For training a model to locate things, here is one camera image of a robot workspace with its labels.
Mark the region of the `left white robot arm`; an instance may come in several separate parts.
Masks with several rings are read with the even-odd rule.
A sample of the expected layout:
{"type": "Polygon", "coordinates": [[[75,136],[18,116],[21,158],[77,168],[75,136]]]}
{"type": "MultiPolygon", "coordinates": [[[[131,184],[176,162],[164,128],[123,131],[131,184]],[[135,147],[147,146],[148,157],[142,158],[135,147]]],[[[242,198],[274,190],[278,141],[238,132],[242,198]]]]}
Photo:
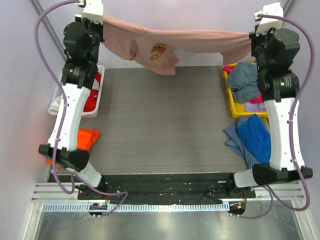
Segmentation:
{"type": "Polygon", "coordinates": [[[107,192],[102,175],[89,162],[90,153],[78,148],[78,128],[85,103],[98,72],[98,55],[103,39],[103,22],[77,16],[64,30],[63,44],[67,56],[61,72],[61,102],[51,136],[38,152],[75,172],[90,185],[89,194],[100,200],[107,192]]]}

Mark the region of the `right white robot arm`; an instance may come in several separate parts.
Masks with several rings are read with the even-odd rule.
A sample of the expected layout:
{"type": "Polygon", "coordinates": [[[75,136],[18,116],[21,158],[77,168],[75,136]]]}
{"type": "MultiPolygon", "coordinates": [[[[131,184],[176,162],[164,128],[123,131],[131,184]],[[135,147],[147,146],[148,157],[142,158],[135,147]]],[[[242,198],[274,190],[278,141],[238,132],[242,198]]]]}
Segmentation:
{"type": "Polygon", "coordinates": [[[257,87],[268,114],[271,153],[268,163],[229,176],[226,193],[233,198],[244,188],[288,183],[301,177],[310,179],[313,170],[302,158],[298,130],[298,106],[295,102],[300,81],[290,69],[300,50],[300,37],[290,29],[271,28],[266,33],[251,32],[251,55],[257,66],[257,87]]]}

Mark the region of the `pink printed t shirt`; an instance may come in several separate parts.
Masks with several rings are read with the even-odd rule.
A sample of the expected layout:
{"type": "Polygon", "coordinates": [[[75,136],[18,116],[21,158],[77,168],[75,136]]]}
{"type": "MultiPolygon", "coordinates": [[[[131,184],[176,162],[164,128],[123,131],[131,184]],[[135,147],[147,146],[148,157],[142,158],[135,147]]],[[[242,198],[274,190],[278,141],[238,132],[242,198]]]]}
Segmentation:
{"type": "Polygon", "coordinates": [[[135,61],[160,75],[173,76],[180,59],[176,51],[219,53],[223,65],[251,52],[248,33],[221,30],[153,30],[103,16],[103,45],[123,60],[135,61]]]}

